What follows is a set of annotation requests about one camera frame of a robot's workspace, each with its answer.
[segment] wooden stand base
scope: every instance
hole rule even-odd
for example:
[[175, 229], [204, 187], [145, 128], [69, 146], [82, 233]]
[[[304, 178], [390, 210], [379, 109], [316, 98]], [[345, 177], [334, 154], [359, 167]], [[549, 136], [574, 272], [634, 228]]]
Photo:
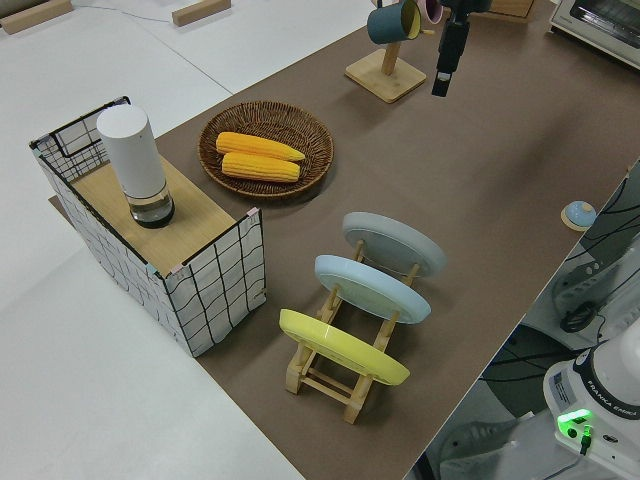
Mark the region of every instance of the wooden stand base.
[[[364, 242], [360, 240], [357, 244], [354, 254], [354, 260], [362, 262], [362, 249]], [[410, 286], [416, 277], [420, 266], [415, 265], [413, 270], [404, 278], [403, 283]], [[335, 287], [325, 300], [322, 308], [318, 311], [316, 318], [324, 323], [331, 325], [338, 309], [342, 304], [342, 299], [338, 297], [338, 290]], [[384, 352], [387, 348], [393, 329], [395, 328], [399, 313], [395, 313], [389, 320], [383, 320], [378, 335], [373, 346]], [[294, 394], [298, 394], [302, 384], [309, 385], [325, 395], [337, 400], [345, 405], [342, 418], [345, 422], [353, 424], [364, 406], [367, 399], [373, 379], [369, 376], [360, 375], [353, 388], [323, 374], [313, 368], [316, 352], [305, 345], [298, 344], [298, 349], [287, 366], [287, 375], [285, 379], [286, 389]]]
[[49, 0], [48, 2], [0, 19], [0, 25], [2, 25], [5, 32], [12, 35], [44, 23], [52, 18], [69, 13], [72, 10], [71, 0]]
[[[393, 45], [399, 44], [390, 44], [386, 50], [376, 50], [349, 65], [345, 71], [347, 77], [387, 103], [395, 102], [403, 95], [420, 86], [427, 79], [426, 74], [402, 59], [392, 58], [390, 60], [388, 52]], [[392, 65], [391, 71], [390, 73], [385, 73], [383, 65], [388, 65], [389, 63]]]

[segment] white table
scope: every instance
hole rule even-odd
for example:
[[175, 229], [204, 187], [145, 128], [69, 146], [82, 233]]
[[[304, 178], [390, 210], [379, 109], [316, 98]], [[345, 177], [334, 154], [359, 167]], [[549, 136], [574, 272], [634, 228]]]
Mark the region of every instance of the white table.
[[372, 6], [234, 0], [177, 28], [118, 10], [155, 18], [192, 1], [73, 3], [0, 30], [0, 478], [300, 478], [103, 272], [27, 145], [121, 95], [161, 135], [364, 25]]

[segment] white grid basket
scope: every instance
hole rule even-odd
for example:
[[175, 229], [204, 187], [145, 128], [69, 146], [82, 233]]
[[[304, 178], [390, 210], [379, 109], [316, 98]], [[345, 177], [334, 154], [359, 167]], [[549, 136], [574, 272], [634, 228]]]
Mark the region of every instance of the white grid basket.
[[147, 262], [73, 187], [73, 180], [109, 161], [96, 130], [100, 112], [31, 142], [32, 152], [69, 220], [105, 271], [190, 355], [222, 341], [266, 301], [262, 213], [253, 209], [166, 277]]

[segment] small round object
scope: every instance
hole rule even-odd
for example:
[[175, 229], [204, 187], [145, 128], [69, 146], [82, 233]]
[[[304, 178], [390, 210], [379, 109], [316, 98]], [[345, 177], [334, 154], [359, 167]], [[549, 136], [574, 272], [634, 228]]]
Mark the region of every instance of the small round object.
[[415, 264], [419, 276], [435, 275], [447, 264], [442, 249], [429, 237], [389, 217], [367, 212], [344, 216], [342, 232], [353, 247], [364, 241], [364, 257], [394, 272], [408, 274]]
[[386, 353], [302, 313], [280, 310], [280, 328], [323, 357], [385, 385], [400, 385], [409, 376], [409, 370]]
[[380, 270], [334, 255], [316, 258], [316, 278], [351, 305], [386, 320], [399, 312], [398, 323], [419, 323], [431, 306], [415, 290]]
[[575, 201], [562, 209], [560, 218], [564, 224], [578, 232], [586, 231], [596, 220], [596, 210], [587, 202]]

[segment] yellow corn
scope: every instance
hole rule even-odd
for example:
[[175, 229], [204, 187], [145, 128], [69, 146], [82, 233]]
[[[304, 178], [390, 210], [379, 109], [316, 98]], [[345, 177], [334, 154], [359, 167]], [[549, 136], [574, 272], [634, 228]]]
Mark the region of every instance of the yellow corn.
[[297, 182], [300, 166], [277, 158], [229, 152], [222, 158], [222, 173], [265, 182]]
[[216, 139], [216, 150], [225, 154], [229, 152], [251, 153], [263, 157], [277, 158], [297, 162], [304, 160], [304, 153], [284, 143], [268, 140], [254, 135], [236, 132], [221, 132]]

